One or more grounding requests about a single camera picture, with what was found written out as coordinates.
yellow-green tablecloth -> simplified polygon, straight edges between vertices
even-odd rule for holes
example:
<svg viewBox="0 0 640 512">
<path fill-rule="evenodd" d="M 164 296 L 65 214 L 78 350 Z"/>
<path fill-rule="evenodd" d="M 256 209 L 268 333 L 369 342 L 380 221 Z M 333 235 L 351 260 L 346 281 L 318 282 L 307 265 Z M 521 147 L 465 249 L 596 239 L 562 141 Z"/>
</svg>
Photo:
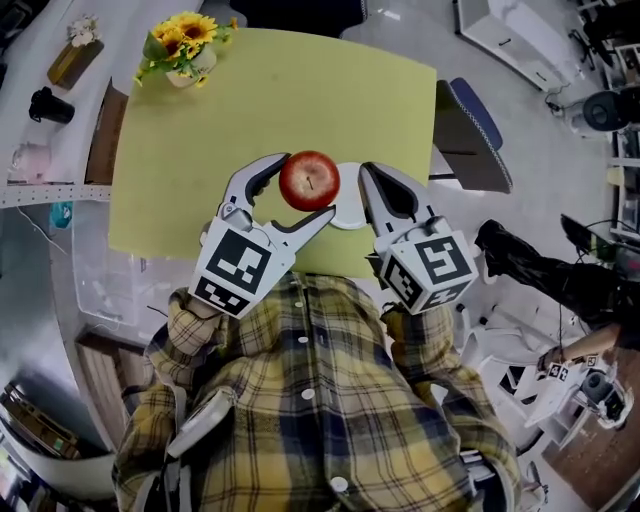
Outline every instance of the yellow-green tablecloth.
<svg viewBox="0 0 640 512">
<path fill-rule="evenodd" d="M 178 90 L 150 75 L 129 99 L 111 199 L 110 245 L 144 257 L 197 258 L 234 171 L 265 155 L 322 151 L 336 163 L 381 162 L 427 182 L 436 72 L 337 39 L 243 29 L 217 48 L 205 87 Z M 291 225 L 306 214 L 277 179 L 254 216 Z M 327 226 L 296 270 L 369 277 L 373 231 Z"/>
</svg>

white robot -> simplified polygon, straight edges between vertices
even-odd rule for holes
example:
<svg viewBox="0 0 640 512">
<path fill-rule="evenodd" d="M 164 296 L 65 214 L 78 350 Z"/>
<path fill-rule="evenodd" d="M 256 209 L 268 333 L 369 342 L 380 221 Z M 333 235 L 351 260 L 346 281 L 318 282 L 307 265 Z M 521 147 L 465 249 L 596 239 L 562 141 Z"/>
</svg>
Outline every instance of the white robot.
<svg viewBox="0 0 640 512">
<path fill-rule="evenodd" d="M 290 156 L 266 156 L 237 171 L 201 239 L 189 293 L 234 318 L 245 316 L 271 291 L 296 253 L 335 216 L 331 206 L 290 228 L 253 220 L 254 197 Z M 375 163 L 362 165 L 359 186 L 377 237 L 367 259 L 383 287 L 391 287 L 411 314 L 456 300 L 478 271 L 464 235 L 435 215 L 426 188 Z"/>
</svg>

plaid shirt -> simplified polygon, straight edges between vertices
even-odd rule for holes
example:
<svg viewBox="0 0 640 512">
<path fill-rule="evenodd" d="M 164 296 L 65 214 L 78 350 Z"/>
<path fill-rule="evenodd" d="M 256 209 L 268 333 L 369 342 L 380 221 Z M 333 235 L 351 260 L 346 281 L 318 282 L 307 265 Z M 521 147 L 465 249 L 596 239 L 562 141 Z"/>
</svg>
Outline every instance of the plaid shirt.
<svg viewBox="0 0 640 512">
<path fill-rule="evenodd" d="M 175 292 L 147 350 L 187 390 L 190 410 L 219 390 L 233 402 L 182 457 L 194 510 L 468 510 L 461 448 L 501 463 L 519 488 L 513 446 L 480 377 L 452 348 L 447 307 L 385 313 L 392 361 L 376 306 L 347 279 L 287 274 L 240 321 L 201 319 L 196 306 Z M 442 406 L 432 384 L 448 390 Z M 117 455 L 121 510 L 162 467 L 173 434 L 173 394 L 158 383 Z"/>
</svg>

black mug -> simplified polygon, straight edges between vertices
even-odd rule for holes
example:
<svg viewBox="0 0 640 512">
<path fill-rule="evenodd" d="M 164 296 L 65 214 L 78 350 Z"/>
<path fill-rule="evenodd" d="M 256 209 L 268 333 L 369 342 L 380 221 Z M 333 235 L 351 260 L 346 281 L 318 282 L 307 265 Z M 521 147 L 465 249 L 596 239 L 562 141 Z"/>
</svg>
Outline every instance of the black mug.
<svg viewBox="0 0 640 512">
<path fill-rule="evenodd" d="M 43 87 L 31 96 L 29 117 L 38 123 L 42 119 L 49 119 L 55 123 L 68 124 L 75 111 L 73 105 L 56 98 L 48 87 Z"/>
</svg>

blue chair cushion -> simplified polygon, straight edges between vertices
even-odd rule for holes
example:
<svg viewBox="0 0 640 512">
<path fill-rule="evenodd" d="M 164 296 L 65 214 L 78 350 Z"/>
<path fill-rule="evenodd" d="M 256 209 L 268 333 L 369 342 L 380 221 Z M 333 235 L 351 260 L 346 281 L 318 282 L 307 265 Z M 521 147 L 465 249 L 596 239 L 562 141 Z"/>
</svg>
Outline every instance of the blue chair cushion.
<svg viewBox="0 0 640 512">
<path fill-rule="evenodd" d="M 498 151 L 503 144 L 502 135 L 500 135 L 500 130 L 498 130 L 496 123 L 493 122 L 491 114 L 489 114 L 480 98 L 478 98 L 477 94 L 464 78 L 456 78 L 453 80 L 451 82 L 451 87 L 456 93 L 458 99 L 471 113 L 471 115 L 476 118 L 476 121 L 478 121 L 484 132 L 487 134 L 493 149 Z"/>
</svg>

